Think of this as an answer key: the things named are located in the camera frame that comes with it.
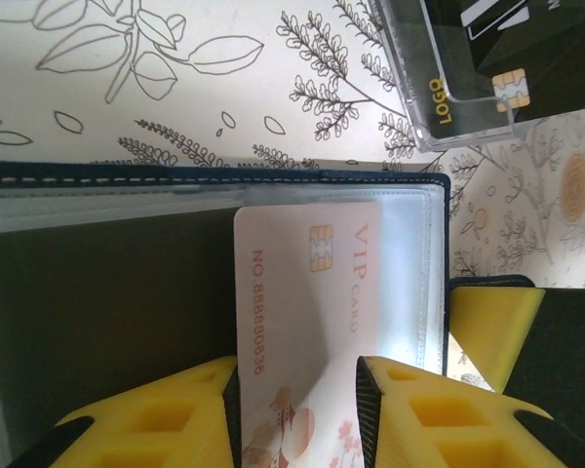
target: patterned tablecloth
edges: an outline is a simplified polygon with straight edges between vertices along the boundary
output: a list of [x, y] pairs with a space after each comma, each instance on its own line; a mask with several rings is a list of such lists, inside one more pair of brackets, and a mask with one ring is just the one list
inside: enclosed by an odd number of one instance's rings
[[[376, 25], [365, 0], [0, 0], [0, 160], [440, 171], [453, 276], [585, 288], [585, 111], [421, 154]], [[449, 374], [481, 384], [454, 343]]]

